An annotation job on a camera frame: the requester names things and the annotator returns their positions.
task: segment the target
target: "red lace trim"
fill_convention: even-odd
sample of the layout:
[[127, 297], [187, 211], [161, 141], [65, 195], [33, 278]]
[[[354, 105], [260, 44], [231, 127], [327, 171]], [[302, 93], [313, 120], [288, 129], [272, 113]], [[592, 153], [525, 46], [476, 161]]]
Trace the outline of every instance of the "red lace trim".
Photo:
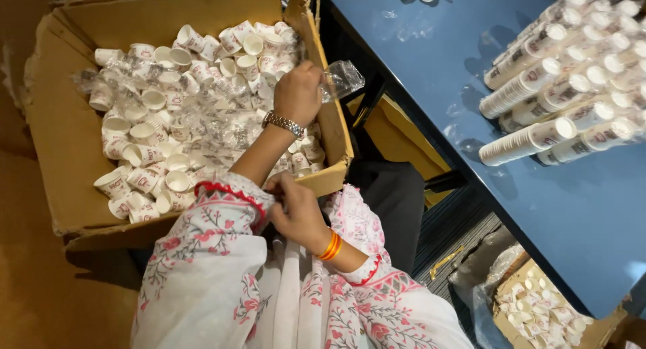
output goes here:
[[238, 199], [244, 200], [247, 203], [253, 205], [260, 212], [260, 219], [258, 220], [257, 224], [254, 224], [251, 227], [252, 231], [255, 232], [258, 229], [258, 225], [265, 220], [265, 216], [267, 215], [267, 212], [262, 208], [262, 205], [260, 205], [260, 203], [257, 203], [256, 199], [254, 199], [253, 196], [246, 196], [242, 190], [235, 192], [233, 191], [233, 189], [231, 189], [230, 185], [222, 185], [219, 182], [213, 183], [210, 181], [200, 181], [197, 184], [195, 184], [195, 196], [198, 196], [198, 194], [200, 193], [201, 187], [204, 187], [207, 191], [217, 190], [217, 191], [223, 191], [225, 193], [229, 193], [237, 197]]
[[379, 269], [379, 262], [381, 262], [381, 255], [376, 255], [376, 260], [375, 260], [375, 269], [374, 269], [374, 270], [371, 270], [371, 271], [368, 273], [367, 277], [366, 277], [365, 279], [362, 279], [362, 280], [361, 280], [361, 282], [359, 282], [359, 283], [349, 282], [349, 283], [350, 283], [350, 286], [363, 286], [363, 285], [365, 285], [368, 281], [370, 281], [370, 280], [375, 276], [376, 271]]

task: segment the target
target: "wristwatch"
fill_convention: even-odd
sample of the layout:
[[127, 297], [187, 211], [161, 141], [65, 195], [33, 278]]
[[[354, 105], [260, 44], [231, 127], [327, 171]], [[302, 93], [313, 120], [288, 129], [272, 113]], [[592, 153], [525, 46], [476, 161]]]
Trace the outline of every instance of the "wristwatch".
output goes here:
[[296, 137], [301, 137], [305, 132], [304, 127], [297, 125], [294, 121], [290, 121], [286, 118], [279, 116], [278, 114], [275, 114], [274, 111], [269, 111], [265, 115], [265, 118], [262, 121], [262, 128], [267, 127], [267, 123], [271, 123], [272, 125], [276, 125], [280, 128], [286, 129], [289, 132], [292, 132], [293, 134], [295, 134]]

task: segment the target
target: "hand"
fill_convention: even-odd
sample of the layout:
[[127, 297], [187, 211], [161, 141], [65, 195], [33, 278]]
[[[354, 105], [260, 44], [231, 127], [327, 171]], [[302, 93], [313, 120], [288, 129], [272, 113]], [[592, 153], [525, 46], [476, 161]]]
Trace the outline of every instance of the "hand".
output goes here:
[[332, 239], [332, 230], [323, 221], [314, 192], [298, 185], [288, 171], [272, 176], [266, 189], [275, 195], [285, 194], [287, 214], [280, 203], [270, 208], [270, 220], [276, 230], [312, 254], [324, 254]]
[[321, 108], [319, 84], [325, 82], [321, 68], [309, 60], [285, 74], [274, 91], [274, 113], [307, 127]]

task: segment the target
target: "blue table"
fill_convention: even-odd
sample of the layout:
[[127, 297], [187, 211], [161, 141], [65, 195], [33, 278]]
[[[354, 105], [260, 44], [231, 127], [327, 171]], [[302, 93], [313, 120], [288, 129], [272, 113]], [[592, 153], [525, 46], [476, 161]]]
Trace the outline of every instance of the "blue table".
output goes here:
[[[582, 313], [604, 317], [646, 272], [646, 146], [544, 167], [483, 165], [501, 136], [484, 119], [482, 75], [553, 0], [330, 0], [469, 184]], [[383, 86], [367, 87], [375, 92]]]

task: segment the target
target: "woman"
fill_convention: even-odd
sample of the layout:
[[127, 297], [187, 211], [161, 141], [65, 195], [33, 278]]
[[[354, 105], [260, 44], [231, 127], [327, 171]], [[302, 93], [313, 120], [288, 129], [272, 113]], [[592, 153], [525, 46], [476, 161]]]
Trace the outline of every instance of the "woman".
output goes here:
[[[307, 126], [322, 78], [311, 62], [286, 74], [275, 114]], [[132, 346], [472, 348], [454, 309], [391, 266], [379, 218], [356, 188], [327, 197], [331, 228], [291, 175], [273, 176], [269, 193], [259, 188], [295, 138], [268, 123], [227, 174], [198, 185], [148, 262]], [[283, 237], [270, 251], [260, 236], [267, 220]]]

